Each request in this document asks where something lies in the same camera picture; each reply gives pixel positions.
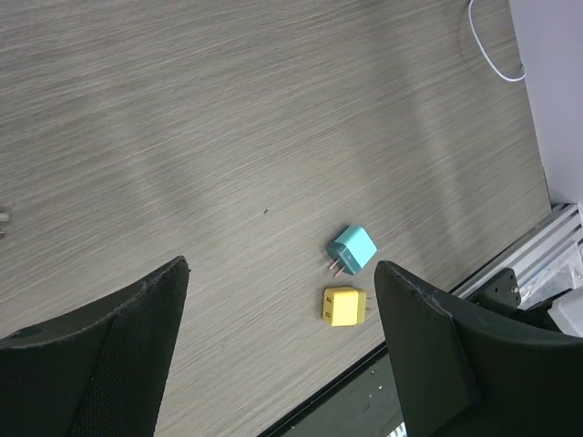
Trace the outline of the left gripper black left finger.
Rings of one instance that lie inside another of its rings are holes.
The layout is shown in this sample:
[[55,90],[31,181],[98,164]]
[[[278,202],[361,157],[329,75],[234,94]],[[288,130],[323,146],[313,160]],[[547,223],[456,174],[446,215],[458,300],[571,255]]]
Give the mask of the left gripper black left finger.
[[1,340],[4,436],[151,436],[189,284],[179,256]]

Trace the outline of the yellow plug adapter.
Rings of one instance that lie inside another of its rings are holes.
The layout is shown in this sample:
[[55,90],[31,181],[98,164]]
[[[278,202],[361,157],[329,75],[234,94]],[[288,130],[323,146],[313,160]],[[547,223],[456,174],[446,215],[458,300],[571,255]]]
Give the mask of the yellow plug adapter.
[[330,287],[322,295],[322,319],[332,327],[362,325],[372,298],[354,287]]

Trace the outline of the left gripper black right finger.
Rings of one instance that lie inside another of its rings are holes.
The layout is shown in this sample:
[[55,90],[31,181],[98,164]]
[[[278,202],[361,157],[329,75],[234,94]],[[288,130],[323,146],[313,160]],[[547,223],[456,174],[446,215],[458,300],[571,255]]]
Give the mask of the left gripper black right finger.
[[390,261],[376,300],[410,436],[579,436],[582,340],[462,300]]

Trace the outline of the teal plug adapter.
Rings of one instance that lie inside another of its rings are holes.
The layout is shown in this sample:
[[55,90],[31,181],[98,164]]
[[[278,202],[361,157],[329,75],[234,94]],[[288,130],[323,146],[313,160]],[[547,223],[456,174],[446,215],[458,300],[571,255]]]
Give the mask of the teal plug adapter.
[[364,227],[346,227],[325,247],[332,260],[329,270],[337,278],[341,274],[356,276],[377,252],[372,238]]

